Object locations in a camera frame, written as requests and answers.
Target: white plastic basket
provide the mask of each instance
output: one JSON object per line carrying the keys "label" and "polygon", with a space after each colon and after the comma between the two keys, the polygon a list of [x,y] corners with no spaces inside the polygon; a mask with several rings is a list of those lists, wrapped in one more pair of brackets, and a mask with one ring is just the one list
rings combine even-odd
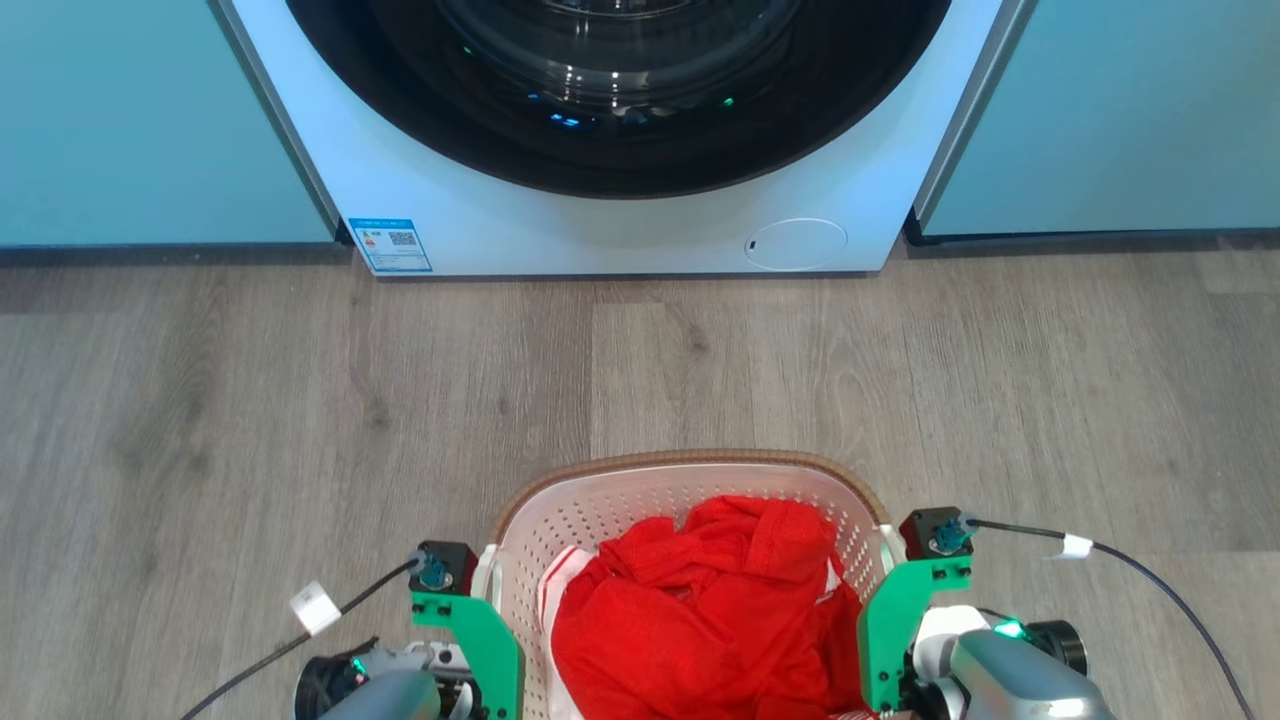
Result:
{"label": "white plastic basket", "polygon": [[526,720],[548,717],[534,593],[556,555],[570,544],[594,551],[602,541],[655,515],[681,524],[694,506],[719,495],[787,498],[822,510],[836,525],[845,580],[859,597],[870,597],[895,560],[901,560],[901,541],[884,524],[884,507],[876,495],[850,470],[814,455],[655,452],[548,473],[508,503],[471,585],[472,596],[498,610],[525,653]]}

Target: basket rim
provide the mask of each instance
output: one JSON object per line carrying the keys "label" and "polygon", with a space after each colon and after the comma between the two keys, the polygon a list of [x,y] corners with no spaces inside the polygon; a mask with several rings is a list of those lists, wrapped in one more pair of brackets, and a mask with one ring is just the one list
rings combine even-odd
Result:
{"label": "basket rim", "polygon": [[751,465],[785,465],[791,468],[805,468],[817,470],[849,488],[872,514],[877,525],[887,523],[888,511],[872,488],[852,470],[840,465],[835,460],[813,455],[809,452],[796,452],[791,450],[667,450],[659,452],[637,452],[635,455],[620,455],[616,457],[603,457],[589,460],[575,465],[564,465],[554,470],[543,473],[532,482],[517,492],[498,515],[494,523],[489,542],[500,544],[511,520],[525,506],[529,500],[541,491],[576,480],[588,475],[602,475],[621,470],[636,470],[641,468],[654,468],[662,465],[719,465],[719,464],[751,464]]}

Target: front-loading washing machine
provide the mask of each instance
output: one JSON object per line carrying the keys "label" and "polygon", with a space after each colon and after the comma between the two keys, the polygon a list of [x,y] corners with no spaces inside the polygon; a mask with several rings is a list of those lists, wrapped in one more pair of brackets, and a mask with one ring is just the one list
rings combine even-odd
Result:
{"label": "front-loading washing machine", "polygon": [[378,275],[878,270],[1001,0],[230,0]]}

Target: cabinet door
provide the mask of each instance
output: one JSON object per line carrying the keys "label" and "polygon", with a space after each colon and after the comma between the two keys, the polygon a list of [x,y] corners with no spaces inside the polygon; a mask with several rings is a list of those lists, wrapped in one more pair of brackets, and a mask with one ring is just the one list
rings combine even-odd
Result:
{"label": "cabinet door", "polygon": [[0,87],[0,247],[333,240],[205,3],[5,3]]}
{"label": "cabinet door", "polygon": [[1039,0],[925,234],[1280,227],[1277,38],[1276,0]]}

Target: white tag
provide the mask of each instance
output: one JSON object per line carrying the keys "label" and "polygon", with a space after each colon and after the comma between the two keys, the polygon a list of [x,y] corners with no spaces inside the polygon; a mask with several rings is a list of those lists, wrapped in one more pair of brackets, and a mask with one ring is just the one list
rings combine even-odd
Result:
{"label": "white tag", "polygon": [[1093,541],[1068,533],[1066,537],[1062,538],[1062,552],[1055,555],[1050,560],[1080,560],[1082,557],[1088,557],[1089,551],[1092,550]]}
{"label": "white tag", "polygon": [[302,592],[289,601],[289,607],[293,609],[293,614],[298,616],[311,637],[320,634],[321,630],[337,623],[338,618],[342,618],[338,606],[333,603],[333,600],[329,600],[329,593],[324,592],[320,583],[311,583],[302,588]]}
{"label": "white tag", "polygon": [[814,605],[822,605],[823,602],[827,602],[828,600],[831,600],[832,597],[835,597],[836,588],[838,588],[840,583],[842,583],[842,582],[844,580],[840,579],[840,575],[836,574],[836,566],[831,564],[831,560],[828,560],[827,561],[827,588],[823,591],[822,597],[819,597],[814,602]]}

